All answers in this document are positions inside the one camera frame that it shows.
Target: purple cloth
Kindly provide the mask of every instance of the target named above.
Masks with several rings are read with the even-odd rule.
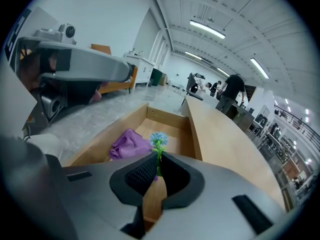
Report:
[[[132,129],[126,130],[115,143],[112,144],[110,157],[113,160],[143,155],[152,151],[149,140]]]

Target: trash can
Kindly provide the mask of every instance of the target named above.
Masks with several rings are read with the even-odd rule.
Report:
[[[158,70],[158,69],[153,69],[152,70],[152,74],[151,74],[151,79],[153,79],[153,83],[152,83],[152,85],[153,86],[158,86],[158,84],[159,84],[159,82],[160,82],[160,79],[161,79],[161,77],[162,77],[162,72],[160,71],[160,70]]]

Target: ceiling light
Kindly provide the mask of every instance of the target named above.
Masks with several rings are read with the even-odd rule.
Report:
[[[259,65],[259,63],[256,61],[255,58],[251,58],[250,61],[258,68],[258,70],[262,73],[262,75],[266,78],[269,79],[269,76],[267,73],[264,71],[264,69]]]
[[[214,34],[214,35],[216,35],[216,36],[219,37],[219,38],[224,39],[224,38],[226,37],[224,34],[220,33],[219,31],[216,31],[216,30],[214,30],[213,28],[208,27],[208,26],[206,26],[206,25],[203,25],[203,24],[201,24],[201,23],[199,23],[199,22],[196,22],[196,21],[194,21],[194,20],[190,20],[190,25],[195,26],[195,27],[197,27],[197,28],[200,28],[200,29],[202,29],[202,30],[208,31],[208,32],[210,32],[211,34]]]
[[[226,76],[230,77],[230,75],[228,73],[224,72],[221,68],[217,67],[216,69],[219,70],[221,73],[224,73]]]
[[[190,52],[188,52],[188,51],[185,51],[184,52],[186,55],[189,55],[189,56],[191,56],[191,57],[194,57],[194,58],[196,58],[196,59],[198,59],[198,60],[202,60],[202,58],[200,58],[199,56],[197,56],[197,55],[194,55],[194,54],[192,54],[192,53],[190,53]]]

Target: black shirt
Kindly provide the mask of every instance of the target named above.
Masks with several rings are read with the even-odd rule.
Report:
[[[217,89],[216,89],[216,88],[217,88],[217,85],[218,85],[218,83],[215,82],[215,83],[212,85],[210,91],[211,91],[211,92],[216,92],[216,90],[217,90]]]
[[[228,84],[223,96],[236,100],[239,92],[245,91],[245,82],[236,74],[230,75],[225,82]]]

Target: camera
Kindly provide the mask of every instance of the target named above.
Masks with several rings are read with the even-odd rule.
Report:
[[[62,24],[59,30],[41,28],[35,32],[35,37],[75,45],[76,28],[68,23]]]

